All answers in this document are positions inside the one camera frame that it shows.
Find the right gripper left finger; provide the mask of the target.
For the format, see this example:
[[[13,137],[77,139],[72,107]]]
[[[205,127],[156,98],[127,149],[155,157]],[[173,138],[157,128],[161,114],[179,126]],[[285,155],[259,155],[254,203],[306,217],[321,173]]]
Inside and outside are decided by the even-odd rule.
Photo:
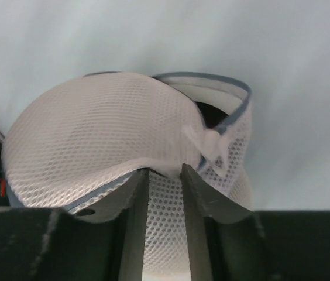
[[[0,280],[141,280],[149,171],[87,210],[0,207]]]

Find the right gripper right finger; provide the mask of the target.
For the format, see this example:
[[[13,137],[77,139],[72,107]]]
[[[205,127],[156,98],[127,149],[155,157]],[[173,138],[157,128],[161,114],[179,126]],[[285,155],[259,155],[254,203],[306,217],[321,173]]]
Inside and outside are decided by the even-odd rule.
[[[181,172],[192,280],[330,280],[330,211],[250,211]]]

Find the white mesh laundry bag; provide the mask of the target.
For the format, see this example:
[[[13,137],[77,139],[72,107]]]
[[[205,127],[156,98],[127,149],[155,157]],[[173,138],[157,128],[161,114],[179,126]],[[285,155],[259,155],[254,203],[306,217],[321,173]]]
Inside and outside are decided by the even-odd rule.
[[[247,84],[207,73],[98,73],[34,100],[2,147],[11,207],[75,214],[148,168],[143,274],[190,279],[183,164],[232,201],[252,207],[243,162],[252,128]]]

